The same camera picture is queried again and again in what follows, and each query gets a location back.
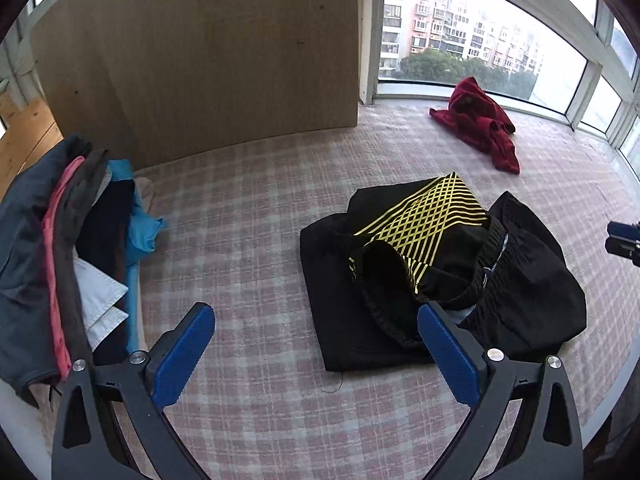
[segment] crumpled red garment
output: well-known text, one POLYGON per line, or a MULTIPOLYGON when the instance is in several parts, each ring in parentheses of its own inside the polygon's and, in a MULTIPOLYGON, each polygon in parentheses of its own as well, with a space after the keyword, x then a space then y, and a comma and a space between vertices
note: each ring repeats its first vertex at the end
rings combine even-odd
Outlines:
POLYGON ((516 149, 509 138, 516 128, 498 103, 482 91, 475 78, 464 78, 456 85, 448 110, 432 108, 429 113, 479 152, 490 153, 498 170, 520 174, 516 149))

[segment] blue gripper pad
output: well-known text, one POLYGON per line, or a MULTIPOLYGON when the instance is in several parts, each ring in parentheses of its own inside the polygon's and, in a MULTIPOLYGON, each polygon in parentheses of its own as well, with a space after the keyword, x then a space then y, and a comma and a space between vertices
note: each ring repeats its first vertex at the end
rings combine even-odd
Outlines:
POLYGON ((178 401, 215 328, 213 309, 196 303, 178 326, 162 334, 149 351, 147 389, 159 411, 178 401))
POLYGON ((626 238, 627 240, 640 240, 640 230, 638 226, 622 224, 620 222, 609 222, 607 225, 607 233, 609 236, 617 236, 618 238, 626 238))
MULTIPOLYGON (((449 328, 428 304, 421 306, 418 311, 418 332, 447 381, 453 396, 458 402, 474 408, 481 396, 480 370, 474 366, 449 328)), ((466 330, 460 330, 460 332, 471 336, 466 330)))

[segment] plaid bedsheet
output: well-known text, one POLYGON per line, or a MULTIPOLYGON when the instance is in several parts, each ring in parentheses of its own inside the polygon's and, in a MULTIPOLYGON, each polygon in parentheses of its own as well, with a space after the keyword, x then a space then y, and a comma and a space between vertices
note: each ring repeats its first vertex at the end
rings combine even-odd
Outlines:
MULTIPOLYGON (((560 352, 582 424, 616 378, 639 329, 640 272, 606 254, 604 240, 609 220, 637 213, 604 156, 567 126, 510 112, 522 173, 501 173, 428 106, 361 107, 356 128, 238 144, 138 173, 155 184, 152 213, 170 226, 142 264, 147 340, 195 301, 216 313, 207 351, 166 410, 212 478, 422 478, 464 420, 466 406, 434 366, 324 370, 299 234, 345 211, 359 187, 456 171, 485 208, 510 190, 560 242, 586 294, 588 327, 560 352)), ((511 406, 479 476, 495 466, 515 414, 511 406)))

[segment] yellow line pattern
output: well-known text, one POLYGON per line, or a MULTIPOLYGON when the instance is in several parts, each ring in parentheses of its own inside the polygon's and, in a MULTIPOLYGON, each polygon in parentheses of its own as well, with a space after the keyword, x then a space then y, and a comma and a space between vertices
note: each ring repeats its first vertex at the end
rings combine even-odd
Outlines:
POLYGON ((392 245, 404 259, 415 291, 436 257, 442 233, 457 224, 481 226, 486 212, 456 173, 439 177, 386 211, 356 235, 392 245))

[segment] red cloth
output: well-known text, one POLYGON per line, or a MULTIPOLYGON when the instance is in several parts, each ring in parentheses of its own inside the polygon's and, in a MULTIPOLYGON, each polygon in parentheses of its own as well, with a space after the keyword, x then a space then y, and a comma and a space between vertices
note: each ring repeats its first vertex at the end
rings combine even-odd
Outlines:
POLYGON ((516 128, 473 77, 467 77, 456 85, 448 110, 432 108, 429 113, 479 152, 490 153, 498 170, 520 173, 516 149, 509 138, 516 128))
POLYGON ((77 156, 66 168, 60 177, 60 181, 49 200, 49 208, 42 219, 42 234, 44 235, 45 270, 47 271, 47 283, 49 284, 49 307, 51 312, 51 330, 53 331, 53 350, 56 354, 56 362, 62 380, 65 380, 71 370, 71 357, 66 348, 65 334, 62 331, 60 319, 60 305, 56 294, 56 270, 53 265, 53 220, 56 217, 56 209, 62 198, 62 193, 69 180, 82 166, 84 156, 77 156))

